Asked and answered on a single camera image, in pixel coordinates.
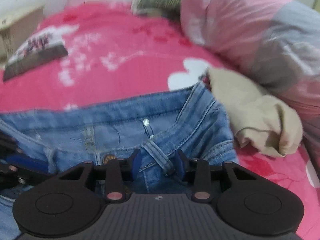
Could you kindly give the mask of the beige bedside cabinet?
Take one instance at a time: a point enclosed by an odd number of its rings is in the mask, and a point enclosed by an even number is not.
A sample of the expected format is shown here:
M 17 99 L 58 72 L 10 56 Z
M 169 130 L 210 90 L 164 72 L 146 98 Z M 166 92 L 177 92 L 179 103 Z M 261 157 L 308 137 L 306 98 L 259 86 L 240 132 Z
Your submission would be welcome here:
M 6 61 L 44 19 L 43 10 L 44 5 L 33 5 L 16 9 L 1 16 L 1 41 Z

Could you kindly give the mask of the pink floral bed blanket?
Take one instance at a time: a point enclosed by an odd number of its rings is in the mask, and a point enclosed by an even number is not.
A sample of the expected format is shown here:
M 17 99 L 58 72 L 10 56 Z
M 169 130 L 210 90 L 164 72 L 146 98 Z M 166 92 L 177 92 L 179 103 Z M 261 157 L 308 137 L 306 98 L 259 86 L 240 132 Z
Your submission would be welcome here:
M 138 17 L 121 3 L 87 3 L 42 21 L 36 33 L 56 27 L 68 56 L 1 83 L 1 115 L 67 112 L 106 102 L 171 92 L 198 83 L 208 67 L 228 68 L 218 56 L 192 44 L 180 26 Z M 285 158 L 255 149 L 235 150 L 237 161 L 294 192 L 304 203 L 298 234 L 319 239 L 319 179 L 301 147 Z

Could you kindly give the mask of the light blue denim jeans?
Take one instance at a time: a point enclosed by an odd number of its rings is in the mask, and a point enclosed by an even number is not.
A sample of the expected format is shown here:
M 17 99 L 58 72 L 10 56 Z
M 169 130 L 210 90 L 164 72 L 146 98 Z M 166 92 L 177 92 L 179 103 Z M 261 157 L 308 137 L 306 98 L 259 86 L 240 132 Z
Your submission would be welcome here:
M 1 131 L 49 173 L 83 161 L 103 165 L 140 149 L 136 193 L 184 193 L 172 159 L 182 150 L 210 165 L 237 161 L 223 106 L 201 82 L 171 92 L 106 102 L 72 111 L 28 111 L 1 115 Z

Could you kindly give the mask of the pink grey rolled duvet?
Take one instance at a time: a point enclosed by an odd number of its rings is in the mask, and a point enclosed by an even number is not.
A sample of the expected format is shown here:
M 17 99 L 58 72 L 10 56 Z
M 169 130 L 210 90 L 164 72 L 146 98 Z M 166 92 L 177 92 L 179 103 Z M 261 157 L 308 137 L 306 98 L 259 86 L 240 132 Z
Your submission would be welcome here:
M 294 0 L 181 0 L 184 34 L 297 111 L 319 165 L 319 13 Z

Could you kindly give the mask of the beige crumpled garment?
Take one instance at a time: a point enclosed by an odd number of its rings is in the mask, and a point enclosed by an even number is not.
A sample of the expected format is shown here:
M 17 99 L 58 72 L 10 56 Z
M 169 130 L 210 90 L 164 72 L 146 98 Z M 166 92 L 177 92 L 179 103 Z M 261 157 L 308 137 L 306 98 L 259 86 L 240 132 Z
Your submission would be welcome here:
M 261 154 L 283 158 L 303 139 L 297 112 L 263 87 L 232 70 L 208 68 L 210 90 L 225 107 L 240 147 L 251 144 Z

